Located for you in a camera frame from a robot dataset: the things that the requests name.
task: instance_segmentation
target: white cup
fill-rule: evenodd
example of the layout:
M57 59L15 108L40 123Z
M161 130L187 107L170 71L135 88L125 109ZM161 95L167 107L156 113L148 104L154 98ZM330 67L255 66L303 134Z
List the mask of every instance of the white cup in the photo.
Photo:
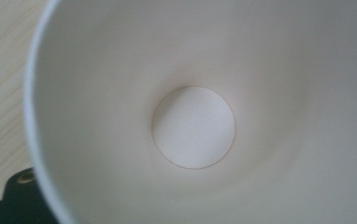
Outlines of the white cup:
M24 92L61 223L357 223L357 1L51 1Z

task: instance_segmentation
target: light wood surface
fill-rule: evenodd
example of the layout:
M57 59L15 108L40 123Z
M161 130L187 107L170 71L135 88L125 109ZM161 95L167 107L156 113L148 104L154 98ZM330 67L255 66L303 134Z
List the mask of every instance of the light wood surface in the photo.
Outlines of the light wood surface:
M22 119L27 54L46 0L0 0L0 200L6 181L31 167Z

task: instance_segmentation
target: black object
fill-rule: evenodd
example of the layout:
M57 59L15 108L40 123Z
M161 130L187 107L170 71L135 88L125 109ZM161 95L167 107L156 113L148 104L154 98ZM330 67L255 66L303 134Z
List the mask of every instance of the black object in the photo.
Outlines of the black object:
M12 176L0 202L0 224L58 224L36 183L33 169Z

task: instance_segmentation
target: wooden table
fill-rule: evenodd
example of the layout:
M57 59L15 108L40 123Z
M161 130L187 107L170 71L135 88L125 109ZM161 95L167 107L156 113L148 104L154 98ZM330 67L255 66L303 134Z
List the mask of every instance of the wooden table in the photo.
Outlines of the wooden table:
M0 200L6 181L31 167L22 118L24 66L46 0L0 0Z

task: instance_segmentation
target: white circle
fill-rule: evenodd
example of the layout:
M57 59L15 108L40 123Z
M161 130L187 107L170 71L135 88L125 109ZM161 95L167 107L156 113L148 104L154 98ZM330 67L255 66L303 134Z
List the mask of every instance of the white circle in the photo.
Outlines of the white circle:
M206 168L220 161L234 142L230 106L215 91L185 87L170 92L152 121L155 143L177 166Z

